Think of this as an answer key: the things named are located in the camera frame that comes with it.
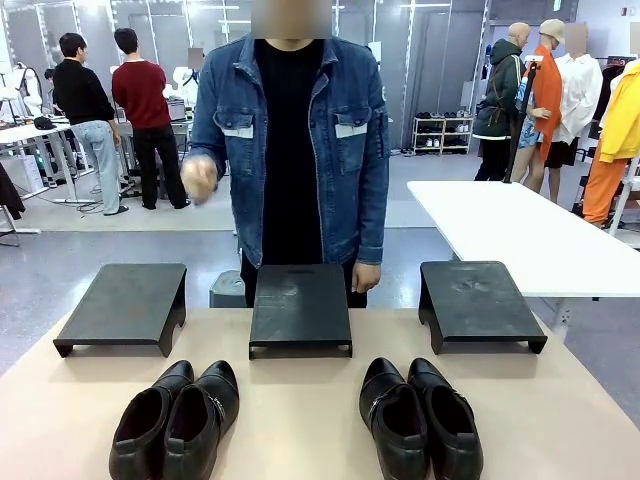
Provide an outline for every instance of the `hand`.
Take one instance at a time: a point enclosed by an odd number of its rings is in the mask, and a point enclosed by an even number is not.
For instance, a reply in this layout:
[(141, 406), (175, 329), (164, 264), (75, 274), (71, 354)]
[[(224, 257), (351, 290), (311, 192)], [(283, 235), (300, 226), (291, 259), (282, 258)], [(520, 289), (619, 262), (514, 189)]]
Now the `hand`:
[(182, 183), (196, 203), (204, 203), (216, 190), (218, 169), (211, 158), (197, 155), (184, 161)]
[(380, 283), (380, 265), (356, 263), (351, 277), (351, 291), (366, 293)]
[(551, 118), (551, 115), (551, 110), (547, 110), (546, 108), (534, 108), (531, 110), (531, 116), (535, 118), (549, 119)]

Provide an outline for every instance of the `black leather shoe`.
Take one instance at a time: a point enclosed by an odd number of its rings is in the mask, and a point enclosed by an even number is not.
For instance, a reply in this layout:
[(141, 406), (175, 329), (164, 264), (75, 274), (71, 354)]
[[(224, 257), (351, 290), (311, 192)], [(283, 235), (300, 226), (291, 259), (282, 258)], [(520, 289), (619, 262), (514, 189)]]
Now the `black leather shoe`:
[(480, 437), (467, 400), (424, 358), (409, 368), (429, 425), (429, 450), (437, 480), (478, 480), (484, 466)]
[(131, 400), (113, 437), (109, 455), (111, 478), (160, 478), (167, 420), (178, 393), (190, 383), (193, 368), (186, 360), (180, 360)]
[(427, 477), (427, 424), (418, 397), (386, 358), (375, 359), (367, 370), (360, 415), (373, 435), (385, 480)]
[(164, 480), (208, 480), (218, 444), (238, 416), (231, 366), (220, 360), (180, 392), (164, 437)]

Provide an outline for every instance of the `light blue jeans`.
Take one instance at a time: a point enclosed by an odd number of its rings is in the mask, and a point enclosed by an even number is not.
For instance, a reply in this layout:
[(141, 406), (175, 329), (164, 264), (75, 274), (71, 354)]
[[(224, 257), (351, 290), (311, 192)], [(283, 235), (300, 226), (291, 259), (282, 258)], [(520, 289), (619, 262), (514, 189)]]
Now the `light blue jeans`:
[(94, 120), (74, 125), (71, 130), (97, 170), (104, 204), (102, 213), (116, 213), (120, 208), (118, 156), (111, 127), (105, 121)]

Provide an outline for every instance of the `shoe opening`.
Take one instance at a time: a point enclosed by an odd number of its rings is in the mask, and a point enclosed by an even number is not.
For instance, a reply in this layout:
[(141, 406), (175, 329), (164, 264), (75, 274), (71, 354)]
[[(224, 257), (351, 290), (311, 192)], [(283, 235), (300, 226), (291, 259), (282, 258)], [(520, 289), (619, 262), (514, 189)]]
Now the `shoe opening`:
[(382, 412), (386, 427), (401, 437), (423, 434), (424, 426), (413, 391), (410, 388), (398, 388), (395, 397), (395, 401), (386, 404)]
[(197, 388), (185, 389), (178, 397), (170, 437), (189, 442), (196, 438), (207, 424), (207, 407)]
[(431, 397), (435, 417), (448, 433), (473, 433), (469, 413), (460, 399), (446, 387), (435, 387)]
[(131, 403), (116, 442), (142, 437), (156, 426), (162, 414), (162, 397), (157, 390), (140, 393)]

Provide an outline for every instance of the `black skirt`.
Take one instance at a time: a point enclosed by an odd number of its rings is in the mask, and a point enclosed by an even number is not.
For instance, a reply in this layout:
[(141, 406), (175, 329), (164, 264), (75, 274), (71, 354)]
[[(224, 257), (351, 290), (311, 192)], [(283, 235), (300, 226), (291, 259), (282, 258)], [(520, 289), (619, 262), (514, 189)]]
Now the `black skirt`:
[(562, 165), (575, 165), (578, 140), (580, 140), (578, 137), (574, 138), (571, 145), (565, 142), (553, 142), (545, 166), (547, 168), (561, 168)]

